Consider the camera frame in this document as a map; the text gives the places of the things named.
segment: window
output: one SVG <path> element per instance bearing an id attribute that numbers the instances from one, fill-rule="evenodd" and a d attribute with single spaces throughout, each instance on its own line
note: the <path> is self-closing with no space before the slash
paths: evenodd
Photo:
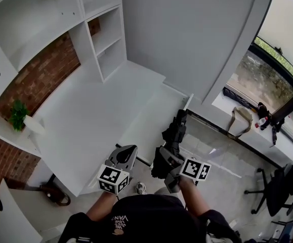
<path id="1" fill-rule="evenodd" d="M 272 57 L 274 57 L 288 72 L 293 76 L 293 66 L 281 55 L 279 54 L 273 47 L 267 44 L 264 40 L 256 37 L 254 41 L 257 45 L 259 45 L 262 49 L 268 52 Z"/>
<path id="2" fill-rule="evenodd" d="M 258 36 L 226 87 L 252 105 L 264 103 L 293 141 L 293 0 L 272 0 Z"/>
<path id="3" fill-rule="evenodd" d="M 227 84 L 251 103 L 262 102 L 271 113 L 293 97 L 293 87 L 251 51 L 246 52 Z"/>

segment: sneaker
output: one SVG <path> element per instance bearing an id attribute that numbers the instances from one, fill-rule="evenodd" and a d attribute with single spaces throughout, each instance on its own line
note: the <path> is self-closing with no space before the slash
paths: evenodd
<path id="1" fill-rule="evenodd" d="M 138 194 L 147 194 L 146 193 L 146 186 L 142 182 L 138 182 L 136 185 L 136 193 Z"/>

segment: greenery outside window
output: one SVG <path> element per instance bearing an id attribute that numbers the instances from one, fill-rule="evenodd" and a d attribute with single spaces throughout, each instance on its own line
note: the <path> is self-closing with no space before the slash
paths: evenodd
<path id="1" fill-rule="evenodd" d="M 259 37 L 256 37 L 254 43 L 275 58 L 293 76 L 293 66 L 279 52 Z"/>

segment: potted plant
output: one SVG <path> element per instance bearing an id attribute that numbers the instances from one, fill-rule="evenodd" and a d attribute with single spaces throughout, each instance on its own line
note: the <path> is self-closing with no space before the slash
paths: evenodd
<path id="1" fill-rule="evenodd" d="M 23 125 L 26 125 L 31 131 L 44 134 L 45 129 L 34 118 L 28 116 L 29 111 L 25 104 L 20 100 L 14 102 L 14 106 L 11 109 L 11 117 L 9 122 L 13 125 L 16 131 L 21 131 Z"/>

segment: person's arm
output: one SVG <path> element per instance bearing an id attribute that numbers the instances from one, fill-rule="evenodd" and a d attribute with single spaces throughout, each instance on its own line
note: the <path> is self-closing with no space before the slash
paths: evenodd
<path id="1" fill-rule="evenodd" d="M 116 201 L 116 195 L 103 192 L 95 204 L 88 210 L 87 216 L 93 221 L 100 221 L 110 212 Z"/>
<path id="2" fill-rule="evenodd" d="M 190 213 L 198 217 L 210 210 L 209 205 L 191 179 L 181 176 L 179 186 Z"/>

